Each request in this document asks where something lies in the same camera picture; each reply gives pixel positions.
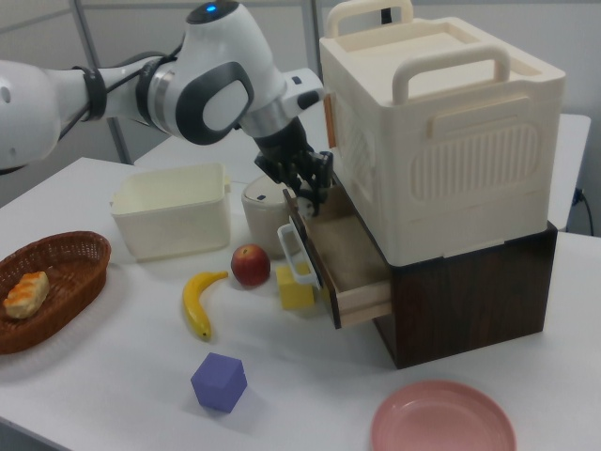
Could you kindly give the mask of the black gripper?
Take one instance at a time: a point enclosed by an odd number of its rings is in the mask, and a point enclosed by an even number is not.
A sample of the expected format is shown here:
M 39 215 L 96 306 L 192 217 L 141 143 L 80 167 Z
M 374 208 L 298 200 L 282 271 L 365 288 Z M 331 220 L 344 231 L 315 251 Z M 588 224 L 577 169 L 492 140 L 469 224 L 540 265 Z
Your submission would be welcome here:
M 296 117 L 279 132 L 255 143 L 255 164 L 274 182 L 283 183 L 285 199 L 312 197 L 317 217 L 331 189 L 333 154 L 316 152 L 308 143 L 305 129 Z

